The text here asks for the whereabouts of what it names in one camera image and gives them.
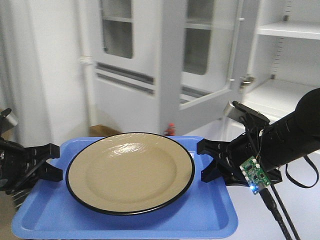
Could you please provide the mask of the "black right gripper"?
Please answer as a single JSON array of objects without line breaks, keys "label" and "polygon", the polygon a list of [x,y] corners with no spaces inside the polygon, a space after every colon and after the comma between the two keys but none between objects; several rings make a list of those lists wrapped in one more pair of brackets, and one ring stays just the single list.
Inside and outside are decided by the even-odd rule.
[{"label": "black right gripper", "polygon": [[281,172],[262,153],[258,153],[258,140],[252,134],[241,134],[232,141],[202,139],[196,144],[198,155],[210,155],[213,161],[201,171],[200,179],[209,183],[223,177],[227,186],[248,187],[240,165],[251,157],[257,157],[259,164],[272,184],[282,182]]}]

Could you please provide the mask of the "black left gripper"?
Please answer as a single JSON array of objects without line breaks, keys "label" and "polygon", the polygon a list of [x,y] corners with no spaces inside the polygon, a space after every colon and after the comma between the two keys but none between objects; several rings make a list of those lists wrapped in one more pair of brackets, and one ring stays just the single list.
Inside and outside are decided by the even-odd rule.
[{"label": "black left gripper", "polygon": [[53,143],[24,147],[2,138],[0,140],[0,190],[9,195],[33,187],[39,179],[62,181],[63,170],[46,162],[47,159],[59,157],[60,147]]}]

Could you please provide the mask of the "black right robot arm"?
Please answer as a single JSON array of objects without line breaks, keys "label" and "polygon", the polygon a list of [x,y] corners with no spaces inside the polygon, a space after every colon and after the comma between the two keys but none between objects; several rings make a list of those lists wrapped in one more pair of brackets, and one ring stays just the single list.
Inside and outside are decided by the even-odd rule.
[{"label": "black right robot arm", "polygon": [[238,101],[229,102],[224,114],[243,124],[245,132],[232,141],[202,139],[197,143],[197,154],[213,158],[201,172],[205,183],[223,177],[228,185],[246,186],[240,166],[250,157],[255,157],[264,171],[271,172],[320,148],[318,88],[306,93],[293,112],[274,123]]}]

